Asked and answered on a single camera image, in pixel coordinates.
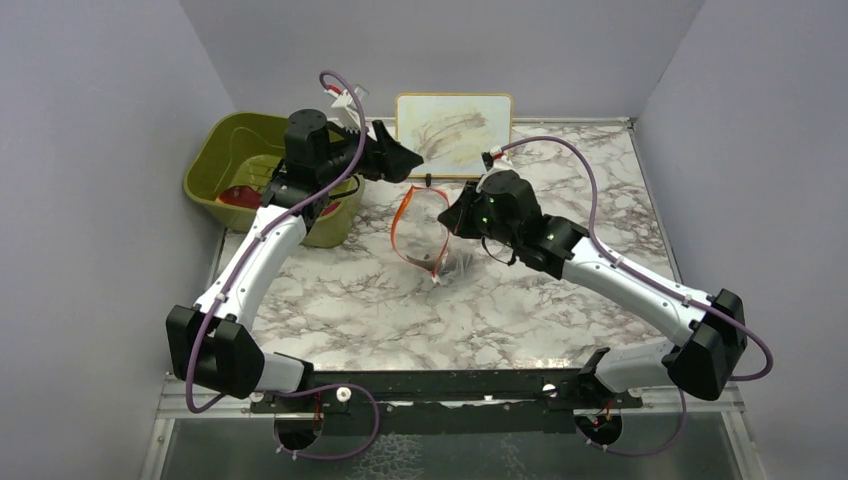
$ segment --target white cable clip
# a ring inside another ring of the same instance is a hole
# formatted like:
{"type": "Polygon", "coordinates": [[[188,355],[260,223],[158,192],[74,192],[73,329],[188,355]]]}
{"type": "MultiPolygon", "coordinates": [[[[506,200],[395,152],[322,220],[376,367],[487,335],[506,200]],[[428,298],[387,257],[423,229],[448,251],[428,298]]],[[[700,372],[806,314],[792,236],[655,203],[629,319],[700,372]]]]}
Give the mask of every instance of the white cable clip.
{"type": "Polygon", "coordinates": [[[330,108],[333,114],[339,119],[339,123],[349,132],[358,132],[360,129],[367,129],[367,125],[359,124],[359,112],[356,109],[356,102],[353,100],[353,95],[356,95],[361,102],[362,99],[368,96],[368,90],[365,90],[362,85],[353,87],[353,94],[347,90],[342,90],[341,94],[335,95],[335,100],[330,108]]]}

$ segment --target glass panel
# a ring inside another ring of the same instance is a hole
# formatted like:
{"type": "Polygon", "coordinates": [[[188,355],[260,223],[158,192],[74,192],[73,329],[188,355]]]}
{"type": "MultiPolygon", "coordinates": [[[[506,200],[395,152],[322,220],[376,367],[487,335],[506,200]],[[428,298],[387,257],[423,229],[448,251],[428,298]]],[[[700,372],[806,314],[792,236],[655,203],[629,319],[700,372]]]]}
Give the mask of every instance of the glass panel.
{"type": "MultiPolygon", "coordinates": [[[[679,415],[634,415],[616,447],[647,449],[674,432],[679,415]]],[[[327,437],[313,453],[340,453],[363,437],[327,437]]],[[[693,413],[680,442],[646,458],[587,447],[577,435],[543,433],[386,435],[351,459],[292,461],[276,453],[270,419],[178,420],[163,478],[496,479],[741,478],[720,413],[693,413]]]]}

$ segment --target marble surface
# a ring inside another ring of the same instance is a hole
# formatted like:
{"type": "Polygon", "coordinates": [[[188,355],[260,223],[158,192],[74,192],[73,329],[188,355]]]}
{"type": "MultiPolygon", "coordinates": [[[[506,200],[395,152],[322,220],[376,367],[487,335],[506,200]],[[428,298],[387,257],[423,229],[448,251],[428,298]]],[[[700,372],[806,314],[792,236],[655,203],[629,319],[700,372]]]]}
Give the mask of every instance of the marble surface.
{"type": "MultiPolygon", "coordinates": [[[[672,276],[628,130],[622,126],[516,124],[513,140],[555,135],[593,165],[600,191],[598,236],[631,262],[672,276]]],[[[590,187],[579,161],[553,143],[513,154],[543,211],[586,224],[590,187]]],[[[462,183],[439,183],[455,199],[462,183]]],[[[389,228],[408,184],[368,183],[347,241],[298,247],[265,296],[254,337],[268,352],[322,370],[547,368],[579,366],[601,346],[637,345],[659,333],[616,304],[520,263],[488,258],[478,242],[451,239],[470,258],[435,285],[392,250],[389,228]]],[[[243,235],[227,234],[220,265],[243,235]]]]}

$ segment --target circular mount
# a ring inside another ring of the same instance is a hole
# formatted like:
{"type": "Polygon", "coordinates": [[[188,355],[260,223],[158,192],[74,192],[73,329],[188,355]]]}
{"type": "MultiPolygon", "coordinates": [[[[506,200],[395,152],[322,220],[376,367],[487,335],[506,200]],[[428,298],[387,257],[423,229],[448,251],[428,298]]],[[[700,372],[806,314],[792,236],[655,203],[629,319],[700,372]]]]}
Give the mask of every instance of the circular mount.
{"type": "Polygon", "coordinates": [[[278,422],[275,429],[277,440],[288,450],[303,450],[315,443],[318,434],[311,428],[295,428],[286,426],[285,422],[278,422]]]}
{"type": "Polygon", "coordinates": [[[607,420],[604,415],[574,417],[577,428],[590,440],[599,445],[611,445],[621,436],[621,415],[612,415],[607,420]]]}

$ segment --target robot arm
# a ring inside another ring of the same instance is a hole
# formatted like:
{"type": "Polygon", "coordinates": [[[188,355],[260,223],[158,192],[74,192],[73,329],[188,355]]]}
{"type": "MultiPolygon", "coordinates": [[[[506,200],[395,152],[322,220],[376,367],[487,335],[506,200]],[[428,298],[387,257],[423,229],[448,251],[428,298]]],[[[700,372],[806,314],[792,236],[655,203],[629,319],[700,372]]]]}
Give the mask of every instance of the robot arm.
{"type": "MultiPolygon", "coordinates": [[[[397,143],[382,122],[373,122],[373,134],[374,138],[365,142],[356,174],[398,183],[423,163],[419,155],[397,143]]],[[[358,138],[351,126],[328,122],[317,110],[301,110],[289,117],[286,159],[280,161],[265,188],[262,205],[233,260],[191,308],[175,306],[165,322],[178,378],[186,379],[192,345],[203,318],[211,311],[194,383],[236,398],[254,391],[292,392],[303,386],[312,365],[283,354],[263,353],[250,331],[262,297],[327,206],[328,197],[266,229],[288,209],[337,179],[352,161],[358,138]],[[239,273],[231,278],[234,271],[239,273]],[[228,281],[232,283],[224,297],[221,286],[228,281]]]]}
{"type": "MultiPolygon", "coordinates": [[[[694,300],[711,305],[744,323],[739,297],[727,290],[712,297],[630,264],[685,300],[646,286],[602,255],[585,228],[543,214],[532,186],[515,171],[490,169],[479,181],[467,182],[439,222],[455,236],[492,239],[512,248],[528,267],[594,290],[668,339],[640,347],[598,350],[582,372],[584,384],[593,387],[590,395],[604,398],[629,388],[676,385],[695,397],[715,400],[745,349],[744,335],[688,304],[694,300]]],[[[599,244],[612,258],[622,258],[599,244]]]]}

